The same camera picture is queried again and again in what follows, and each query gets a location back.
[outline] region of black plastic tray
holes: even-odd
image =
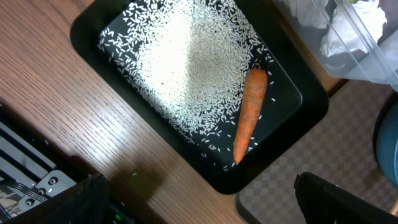
[[[278,92],[277,106],[263,107],[263,123],[256,127],[261,141],[243,161],[228,172],[214,169],[200,156],[201,151],[188,144],[168,123],[143,100],[116,66],[96,48],[98,34],[127,7],[130,1],[96,0],[74,21],[70,37],[75,50],[217,191],[233,194],[241,190],[293,143],[318,123],[328,109],[328,97],[311,70],[294,49],[286,34],[261,0],[238,0],[239,8],[268,46],[277,63],[268,65],[278,70],[275,79],[281,85],[269,88],[266,95]]]

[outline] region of uncooked white rice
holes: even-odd
[[[233,0],[137,2],[123,11],[127,32],[107,27],[98,48],[114,47],[109,60],[188,142],[195,143],[194,133],[220,136],[220,121],[235,125],[231,115],[240,109],[251,50],[268,49]]]

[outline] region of orange carrot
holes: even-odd
[[[234,144],[234,160],[241,162],[249,146],[250,137],[261,112],[268,84],[267,72],[254,68],[248,72],[244,84],[241,114]]]

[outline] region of plastic bag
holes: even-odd
[[[376,42],[383,34],[383,23],[387,22],[384,11],[381,8],[377,8],[378,5],[379,0],[368,2],[358,1],[352,4],[359,18],[361,18],[363,24]],[[333,22],[331,23],[334,30],[330,29],[322,38],[320,50],[327,57],[347,52],[347,49],[350,52],[354,52],[355,50],[368,52],[361,39],[359,39],[351,27],[343,11],[343,6],[337,6],[333,14]]]
[[[329,0],[281,0],[290,9],[292,16],[297,17],[302,26],[313,26],[326,29],[330,20],[325,11]]]

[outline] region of wooden table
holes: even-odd
[[[84,172],[104,174],[113,197],[147,223],[242,223],[232,196],[213,190],[74,51],[70,26],[91,2],[0,2],[0,103],[81,158]],[[301,50],[332,90],[338,80]]]

